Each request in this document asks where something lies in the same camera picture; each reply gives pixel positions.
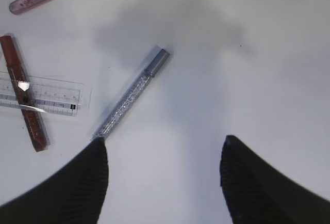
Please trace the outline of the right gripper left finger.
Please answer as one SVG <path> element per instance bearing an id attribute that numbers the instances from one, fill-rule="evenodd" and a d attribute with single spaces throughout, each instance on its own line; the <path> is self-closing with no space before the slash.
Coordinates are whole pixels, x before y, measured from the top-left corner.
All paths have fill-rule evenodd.
<path id="1" fill-rule="evenodd" d="M 97 223 L 108 188 L 104 139 L 50 178 L 1 206 L 1 223 Z"/>

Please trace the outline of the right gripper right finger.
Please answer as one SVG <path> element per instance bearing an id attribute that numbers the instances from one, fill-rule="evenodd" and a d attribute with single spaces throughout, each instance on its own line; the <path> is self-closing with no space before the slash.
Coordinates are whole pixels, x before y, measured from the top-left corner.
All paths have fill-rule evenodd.
<path id="1" fill-rule="evenodd" d="M 220 186 L 233 223 L 329 223 L 329 201 L 291 180 L 228 135 Z"/>

